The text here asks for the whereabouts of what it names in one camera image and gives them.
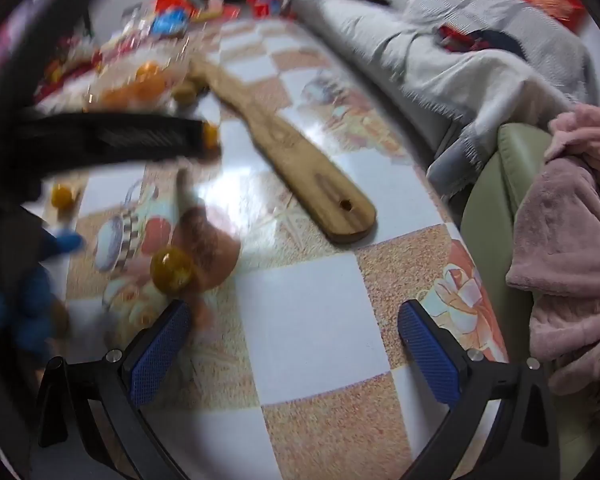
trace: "pink cloth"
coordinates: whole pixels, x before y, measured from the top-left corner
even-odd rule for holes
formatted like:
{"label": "pink cloth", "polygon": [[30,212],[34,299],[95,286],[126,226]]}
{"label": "pink cloth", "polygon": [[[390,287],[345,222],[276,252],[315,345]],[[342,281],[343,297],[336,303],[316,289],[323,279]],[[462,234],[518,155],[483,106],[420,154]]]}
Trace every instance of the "pink cloth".
{"label": "pink cloth", "polygon": [[581,155],[600,181],[600,108],[576,105],[572,112],[551,121],[549,131],[554,138],[544,154],[545,161],[563,155]]}
{"label": "pink cloth", "polygon": [[531,355],[564,362],[574,352],[549,381],[565,395],[600,382],[600,108],[577,105],[549,126],[547,164],[516,215],[507,284],[541,293]]}

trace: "wooden paddle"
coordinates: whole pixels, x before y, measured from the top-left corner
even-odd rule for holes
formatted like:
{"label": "wooden paddle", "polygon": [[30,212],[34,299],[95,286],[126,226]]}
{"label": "wooden paddle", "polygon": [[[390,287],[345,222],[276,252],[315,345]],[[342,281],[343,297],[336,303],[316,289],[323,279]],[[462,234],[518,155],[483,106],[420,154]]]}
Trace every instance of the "wooden paddle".
{"label": "wooden paddle", "polygon": [[222,67],[190,55],[190,73],[246,120],[251,138],[311,218],[332,242],[354,242],[376,223],[376,208],[318,148],[291,124],[254,99],[250,90]]}

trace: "white blanket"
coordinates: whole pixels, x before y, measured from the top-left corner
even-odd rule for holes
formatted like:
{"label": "white blanket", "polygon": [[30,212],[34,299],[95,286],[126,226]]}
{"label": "white blanket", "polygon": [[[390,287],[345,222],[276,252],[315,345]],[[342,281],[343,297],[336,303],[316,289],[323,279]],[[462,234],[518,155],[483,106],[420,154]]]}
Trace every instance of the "white blanket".
{"label": "white blanket", "polygon": [[[477,16],[474,23],[469,23],[471,9],[477,9],[481,0],[461,0],[461,6],[449,0],[390,1],[393,9],[361,0],[314,0],[314,4],[331,30],[371,70],[382,71],[406,98],[463,124],[459,139],[427,173],[440,195],[453,195],[475,181],[496,150],[501,124],[545,128],[570,107],[571,100],[595,101],[595,85],[587,76],[588,56],[578,38],[539,11],[520,8],[518,0],[486,0],[491,6],[481,2],[490,12]],[[512,6],[518,10],[512,12]],[[434,32],[444,23],[471,30],[497,28],[492,21],[507,18],[511,24],[520,11],[526,16],[523,25],[538,28],[546,22],[536,35],[561,38],[560,47],[554,44],[547,52],[545,40],[521,33],[516,38],[527,40],[521,41],[529,58],[526,63],[502,50],[454,54],[436,44]],[[462,25],[460,19],[468,21]]]}

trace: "orange fruit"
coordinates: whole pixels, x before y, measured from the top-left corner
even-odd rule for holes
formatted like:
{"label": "orange fruit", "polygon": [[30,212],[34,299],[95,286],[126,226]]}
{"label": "orange fruit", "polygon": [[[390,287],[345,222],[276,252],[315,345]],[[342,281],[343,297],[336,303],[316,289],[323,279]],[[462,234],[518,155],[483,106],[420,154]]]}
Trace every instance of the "orange fruit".
{"label": "orange fruit", "polygon": [[74,206],[74,194],[71,188],[63,184],[54,184],[51,189],[51,205],[61,211]]}
{"label": "orange fruit", "polygon": [[131,83],[134,97],[141,103],[151,103],[160,98],[167,89],[167,79],[161,73],[147,76],[140,81]]}
{"label": "orange fruit", "polygon": [[105,90],[99,102],[107,110],[125,110],[129,106],[129,90],[127,87]]}
{"label": "orange fruit", "polygon": [[136,80],[145,78],[147,76],[156,75],[160,72],[161,68],[155,61],[147,61],[136,71]]}
{"label": "orange fruit", "polygon": [[202,125],[202,143],[208,150],[212,150],[218,145],[219,139],[218,127],[215,124],[205,123]]}
{"label": "orange fruit", "polygon": [[155,288],[167,296],[176,296],[191,281],[195,271],[187,253],[168,245],[152,256],[149,270]]}

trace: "printed flower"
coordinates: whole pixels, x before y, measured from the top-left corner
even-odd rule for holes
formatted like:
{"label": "printed flower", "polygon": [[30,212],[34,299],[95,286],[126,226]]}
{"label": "printed flower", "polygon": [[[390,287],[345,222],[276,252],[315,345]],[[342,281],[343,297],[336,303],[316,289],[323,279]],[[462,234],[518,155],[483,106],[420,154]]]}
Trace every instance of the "printed flower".
{"label": "printed flower", "polygon": [[168,304],[167,297],[147,278],[112,280],[102,301],[113,323],[107,345],[120,349],[125,349],[143,328],[149,328]]}
{"label": "printed flower", "polygon": [[449,263],[433,289],[448,307],[436,318],[440,326],[450,330],[463,348],[480,349],[491,360],[506,360],[491,303],[471,256],[459,240],[452,240]]}

